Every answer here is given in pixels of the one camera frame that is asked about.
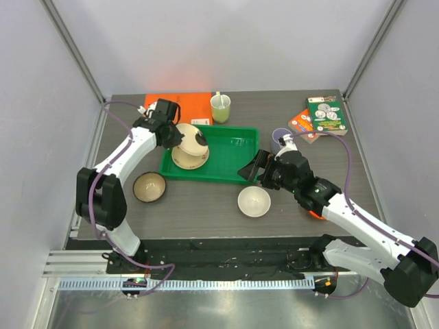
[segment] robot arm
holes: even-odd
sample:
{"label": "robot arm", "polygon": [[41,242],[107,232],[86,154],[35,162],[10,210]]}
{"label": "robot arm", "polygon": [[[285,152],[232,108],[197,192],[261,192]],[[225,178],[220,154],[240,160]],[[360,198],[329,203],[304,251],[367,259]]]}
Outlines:
{"label": "robot arm", "polygon": [[297,150],[290,135],[282,137],[280,142],[283,148],[277,155],[259,150],[252,162],[238,174],[253,181],[258,169],[265,169],[257,178],[263,187],[286,189],[294,194],[303,208],[339,225],[368,247],[354,247],[325,234],[310,247],[311,259],[316,266],[332,265],[355,271],[382,284],[400,303],[415,307],[438,279],[439,273],[407,245],[437,260],[436,245],[426,238],[415,241],[397,232],[351,202],[356,212],[396,237],[396,241],[377,231],[351,210],[340,188],[313,175],[308,160]]}
{"label": "robot arm", "polygon": [[[82,168],[79,171],[75,205],[76,213],[90,221],[91,205],[88,204],[88,195],[93,180],[98,173],[107,168],[99,179],[96,190],[93,191],[96,228],[107,234],[118,250],[141,264],[145,263],[145,248],[125,219],[127,206],[122,186],[141,159],[156,146],[165,148],[177,146],[181,144],[184,136],[173,123],[177,113],[180,117],[180,106],[177,103],[159,99],[145,113],[145,117],[134,122],[131,134],[107,159],[93,169]],[[130,147],[113,162],[128,143]]]}

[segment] purple cup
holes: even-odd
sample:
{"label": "purple cup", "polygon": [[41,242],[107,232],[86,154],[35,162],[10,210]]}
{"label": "purple cup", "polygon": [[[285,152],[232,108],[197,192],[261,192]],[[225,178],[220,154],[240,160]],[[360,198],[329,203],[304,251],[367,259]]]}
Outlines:
{"label": "purple cup", "polygon": [[280,150],[281,150],[281,144],[279,144],[279,138],[283,137],[286,134],[290,134],[292,135],[293,133],[290,132],[288,129],[286,128],[276,128],[273,131],[272,134],[272,153],[273,154],[277,154]]}

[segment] brown bowl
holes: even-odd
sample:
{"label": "brown bowl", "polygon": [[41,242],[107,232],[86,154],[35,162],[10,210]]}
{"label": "brown bowl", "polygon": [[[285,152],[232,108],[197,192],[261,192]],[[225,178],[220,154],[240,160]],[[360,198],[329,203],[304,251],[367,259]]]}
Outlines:
{"label": "brown bowl", "polygon": [[165,178],[153,171],[141,174],[132,185],[134,196],[142,202],[150,203],[160,199],[166,191]]}

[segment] green book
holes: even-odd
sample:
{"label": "green book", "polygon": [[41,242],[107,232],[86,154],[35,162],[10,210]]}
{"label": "green book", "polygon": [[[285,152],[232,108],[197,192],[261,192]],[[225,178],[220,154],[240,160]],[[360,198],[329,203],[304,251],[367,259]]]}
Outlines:
{"label": "green book", "polygon": [[307,99],[307,106],[315,130],[340,136],[348,132],[348,125],[336,96],[310,97]]}

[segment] wall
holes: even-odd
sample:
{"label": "wall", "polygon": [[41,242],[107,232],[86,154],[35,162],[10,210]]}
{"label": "wall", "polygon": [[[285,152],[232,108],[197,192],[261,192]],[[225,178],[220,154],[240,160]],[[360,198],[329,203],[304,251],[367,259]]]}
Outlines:
{"label": "wall", "polygon": [[98,103],[41,4],[0,2],[2,328],[29,328],[73,210]]}
{"label": "wall", "polygon": [[106,95],[344,90],[391,0],[54,0]]}
{"label": "wall", "polygon": [[[407,2],[351,110],[388,223],[439,245],[438,12],[437,1]],[[431,291],[439,293],[439,283]],[[438,323],[439,302],[425,303]]]}

